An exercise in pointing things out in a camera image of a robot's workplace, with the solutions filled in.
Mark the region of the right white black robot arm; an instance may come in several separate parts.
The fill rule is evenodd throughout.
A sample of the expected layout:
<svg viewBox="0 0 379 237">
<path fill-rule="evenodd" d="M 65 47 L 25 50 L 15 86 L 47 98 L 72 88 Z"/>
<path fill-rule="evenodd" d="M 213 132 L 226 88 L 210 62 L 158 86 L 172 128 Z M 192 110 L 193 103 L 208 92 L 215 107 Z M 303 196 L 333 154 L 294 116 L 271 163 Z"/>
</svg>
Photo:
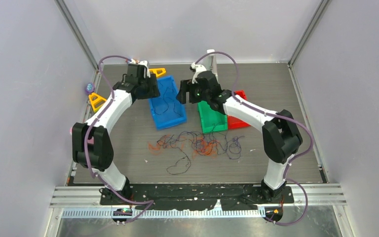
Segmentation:
<svg viewBox="0 0 379 237">
<path fill-rule="evenodd" d="M 267 171 L 261 181 L 262 197 L 271 203 L 281 197 L 287 183 L 289 161 L 303 143 L 289 111 L 267 111 L 231 90 L 222 89 L 211 71 L 196 73 L 194 78 L 182 80 L 176 99 L 181 104 L 204 101 L 212 110 L 235 117 L 261 132 L 268 157 Z"/>
</svg>

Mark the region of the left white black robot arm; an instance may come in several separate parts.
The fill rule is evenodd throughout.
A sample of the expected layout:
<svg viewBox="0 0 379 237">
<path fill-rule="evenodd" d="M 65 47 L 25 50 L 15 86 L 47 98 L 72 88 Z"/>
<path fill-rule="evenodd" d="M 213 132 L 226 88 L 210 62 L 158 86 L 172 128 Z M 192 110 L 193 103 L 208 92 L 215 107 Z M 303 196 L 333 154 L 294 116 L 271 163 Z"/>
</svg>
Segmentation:
<svg viewBox="0 0 379 237">
<path fill-rule="evenodd" d="M 120 116 L 136 100 L 160 96 L 156 75 L 149 71 L 148 61 L 130 63 L 122 80 L 113 86 L 113 93 L 102 108 L 85 123 L 72 127 L 73 161 L 98 175 L 112 187 L 113 198 L 127 204 L 132 197 L 128 178 L 116 167 L 110 132 Z"/>
</svg>

